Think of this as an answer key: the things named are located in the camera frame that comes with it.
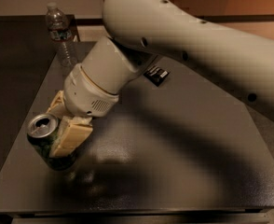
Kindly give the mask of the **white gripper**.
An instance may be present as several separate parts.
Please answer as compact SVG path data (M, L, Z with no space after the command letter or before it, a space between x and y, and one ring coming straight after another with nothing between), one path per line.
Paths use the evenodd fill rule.
M63 158L76 150L92 133L92 118L103 117L118 102L118 95L97 87L78 63L64 80L63 91L58 91L47 112L62 119L49 156Z

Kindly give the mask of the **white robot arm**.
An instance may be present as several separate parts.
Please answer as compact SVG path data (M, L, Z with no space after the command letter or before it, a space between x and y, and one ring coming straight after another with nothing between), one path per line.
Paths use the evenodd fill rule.
M105 0L102 37L64 81L48 111L61 119L51 148L66 157L120 90L165 56L274 121L274 40L197 19L169 0Z

